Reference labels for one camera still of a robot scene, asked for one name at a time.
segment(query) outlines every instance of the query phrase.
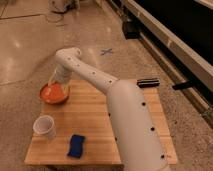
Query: table leg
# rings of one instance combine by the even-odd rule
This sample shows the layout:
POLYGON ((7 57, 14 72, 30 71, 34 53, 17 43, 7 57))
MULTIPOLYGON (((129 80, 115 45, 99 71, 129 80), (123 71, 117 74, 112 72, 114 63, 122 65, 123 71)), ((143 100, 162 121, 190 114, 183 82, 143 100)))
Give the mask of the table leg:
POLYGON ((47 167, 48 169, 50 169, 51 171, 58 171, 58 169, 57 169, 55 166, 46 165, 46 167, 47 167))

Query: floor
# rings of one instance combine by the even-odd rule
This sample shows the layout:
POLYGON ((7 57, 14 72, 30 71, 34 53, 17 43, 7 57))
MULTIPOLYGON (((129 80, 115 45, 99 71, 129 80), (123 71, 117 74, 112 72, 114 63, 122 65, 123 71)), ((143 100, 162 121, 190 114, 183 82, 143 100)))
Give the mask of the floor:
MULTIPOLYGON (((179 158, 172 170, 212 171, 213 131, 183 94, 172 90, 172 81, 143 45, 125 40, 121 21, 106 2, 101 9, 91 0, 82 1, 79 11, 69 11, 57 23, 47 22, 60 20, 59 15, 49 13, 47 2, 10 0, 1 17, 46 14, 46 19, 38 15, 0 20, 0 170, 48 170, 24 165, 32 124, 42 105, 38 92, 56 66, 55 51, 77 46, 84 62, 116 77, 158 77, 160 98, 179 158), (101 55, 101 50, 110 48, 113 53, 101 55)), ((0 2, 0 11, 5 3, 0 2)))

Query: gray floor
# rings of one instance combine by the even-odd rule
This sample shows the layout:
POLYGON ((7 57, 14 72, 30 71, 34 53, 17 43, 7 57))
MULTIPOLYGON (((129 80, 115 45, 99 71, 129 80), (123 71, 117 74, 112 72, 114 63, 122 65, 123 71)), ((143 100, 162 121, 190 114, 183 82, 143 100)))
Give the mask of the gray floor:
MULTIPOLYGON (((3 17, 47 13, 47 0, 10 1, 3 17)), ((57 20, 58 16, 48 14, 57 20)), ((0 170, 48 170, 24 165, 32 124, 41 110, 40 88, 56 63, 53 54, 62 47, 82 49, 82 60, 120 78, 158 77, 159 93, 179 158, 177 171, 213 170, 213 131, 137 40, 125 40, 120 19, 106 3, 81 3, 53 24, 43 16, 0 21, 0 170), (113 54, 101 56, 102 49, 113 54)))

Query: cable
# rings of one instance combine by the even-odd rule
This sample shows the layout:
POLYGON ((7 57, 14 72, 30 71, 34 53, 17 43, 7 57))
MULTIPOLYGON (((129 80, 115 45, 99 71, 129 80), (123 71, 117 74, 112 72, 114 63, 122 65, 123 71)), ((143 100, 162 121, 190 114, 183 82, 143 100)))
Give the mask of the cable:
POLYGON ((9 4, 9 0, 7 0, 6 4, 4 5, 4 8, 3 8, 2 12, 1 12, 1 15, 0 15, 0 19, 1 19, 1 17, 3 16, 4 11, 5 11, 5 9, 7 8, 7 5, 8 5, 8 4, 9 4))
POLYGON ((14 16, 14 17, 5 17, 5 18, 2 18, 3 14, 4 14, 4 11, 5 9, 7 8, 9 4, 9 0, 6 2, 2 12, 1 12, 1 15, 0 15, 0 20, 11 20, 11 19, 17 19, 17 18, 27 18, 27 17, 36 17, 36 16, 44 16, 45 20, 48 22, 48 23, 58 23, 60 21, 62 21, 64 19, 64 15, 62 12, 60 12, 60 10, 54 5, 54 8, 57 9, 59 12, 53 12, 54 14, 58 14, 60 15, 61 17, 58 19, 58 20, 50 20, 47 16, 47 14, 31 14, 31 15, 21 15, 21 16, 14 16))

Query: orange bowl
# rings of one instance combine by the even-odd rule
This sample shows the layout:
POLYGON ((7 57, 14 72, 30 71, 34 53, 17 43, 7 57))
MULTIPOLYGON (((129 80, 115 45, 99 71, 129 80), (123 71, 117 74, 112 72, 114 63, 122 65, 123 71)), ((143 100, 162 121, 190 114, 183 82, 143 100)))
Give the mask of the orange bowl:
POLYGON ((61 104, 69 98, 69 91, 65 94, 59 83, 46 84, 40 90, 40 98, 47 104, 61 104))

